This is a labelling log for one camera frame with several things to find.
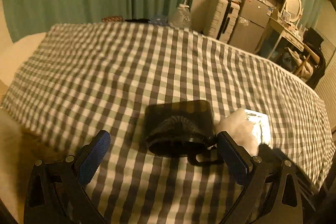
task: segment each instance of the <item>refrigerator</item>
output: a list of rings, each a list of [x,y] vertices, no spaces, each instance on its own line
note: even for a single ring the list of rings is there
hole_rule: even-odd
[[[228,42],[229,45],[255,53],[267,26],[269,15],[269,7],[261,1],[243,0],[236,25]]]

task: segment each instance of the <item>screw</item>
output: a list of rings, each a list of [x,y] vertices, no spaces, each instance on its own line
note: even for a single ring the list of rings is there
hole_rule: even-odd
[[[261,158],[259,156],[253,156],[252,158],[255,162],[260,163],[261,162]]]
[[[74,156],[67,156],[66,158],[65,158],[65,161],[66,162],[72,162],[72,161],[74,161],[74,159],[75,159],[75,157]]]
[[[285,165],[288,166],[288,167],[291,167],[292,163],[289,160],[285,160]]]
[[[41,160],[37,160],[36,162],[35,162],[35,165],[36,166],[40,166],[42,164],[42,161]]]

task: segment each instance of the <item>blue gripper pad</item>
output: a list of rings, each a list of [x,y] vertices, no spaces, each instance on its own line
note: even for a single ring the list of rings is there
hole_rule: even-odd
[[[108,151],[110,143],[110,134],[105,130],[100,130],[88,145],[82,147],[75,164],[75,169],[78,170],[77,180],[80,185],[90,183]]]
[[[226,131],[217,135],[217,149],[236,182],[239,185],[248,185],[253,168],[248,152],[237,145]]]

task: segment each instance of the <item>gray and white gingham sheet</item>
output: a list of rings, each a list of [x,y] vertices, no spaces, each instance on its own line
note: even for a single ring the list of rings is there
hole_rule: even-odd
[[[324,103],[268,60],[196,32],[133,23],[58,24],[17,71],[2,106],[56,150],[100,130],[112,143],[86,191],[108,222],[218,223],[241,187],[226,165],[147,152],[150,104],[204,99],[214,121],[237,108],[268,115],[273,146],[320,187],[335,146]]]

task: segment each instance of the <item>sticker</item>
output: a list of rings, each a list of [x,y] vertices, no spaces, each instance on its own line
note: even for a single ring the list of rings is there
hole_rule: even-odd
[[[268,8],[267,15],[268,15],[268,16],[271,16],[272,11],[273,11],[272,8]]]

